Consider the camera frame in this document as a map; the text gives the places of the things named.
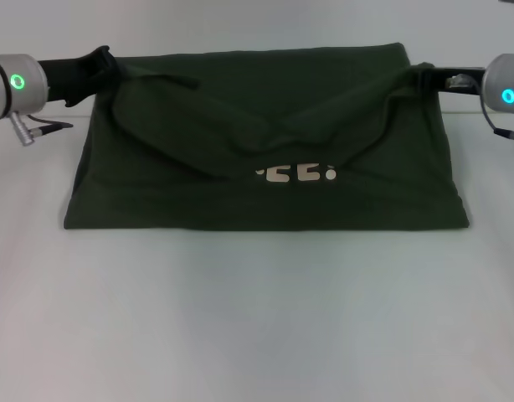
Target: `green led ring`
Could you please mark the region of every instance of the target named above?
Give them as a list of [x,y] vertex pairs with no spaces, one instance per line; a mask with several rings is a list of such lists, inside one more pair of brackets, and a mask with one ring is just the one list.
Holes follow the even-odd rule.
[[12,77],[9,80],[9,83],[16,90],[21,90],[22,88],[24,88],[24,78],[19,74],[12,75]]

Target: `dark green cloth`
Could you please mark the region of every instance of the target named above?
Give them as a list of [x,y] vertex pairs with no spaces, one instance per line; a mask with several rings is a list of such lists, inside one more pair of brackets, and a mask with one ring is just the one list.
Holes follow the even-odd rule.
[[67,229],[469,225],[437,94],[417,91],[427,65],[411,67],[401,44],[118,62],[125,79],[95,101]]

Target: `silver metal joint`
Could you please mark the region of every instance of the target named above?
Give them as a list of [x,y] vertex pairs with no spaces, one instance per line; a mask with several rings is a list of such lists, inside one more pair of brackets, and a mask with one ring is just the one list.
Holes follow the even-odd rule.
[[27,147],[28,145],[33,144],[33,137],[30,133],[30,130],[26,125],[21,121],[21,117],[16,111],[12,111],[9,114],[9,120],[12,121],[13,129],[15,130],[15,134],[19,141],[23,144],[23,147]]
[[455,75],[446,81],[447,88],[470,88],[471,86],[473,85],[470,77],[463,74]]

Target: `green t-shirt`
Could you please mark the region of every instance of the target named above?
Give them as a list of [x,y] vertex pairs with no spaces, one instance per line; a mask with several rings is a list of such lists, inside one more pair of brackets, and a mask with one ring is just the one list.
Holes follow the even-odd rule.
[[436,93],[401,44],[118,59],[67,229],[457,229]]

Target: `white table surface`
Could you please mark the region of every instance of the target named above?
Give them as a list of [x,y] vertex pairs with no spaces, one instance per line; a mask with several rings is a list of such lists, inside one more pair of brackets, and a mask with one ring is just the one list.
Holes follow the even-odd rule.
[[436,233],[64,231],[68,121],[0,123],[0,402],[514,401],[514,143],[481,116],[445,115],[473,226]]

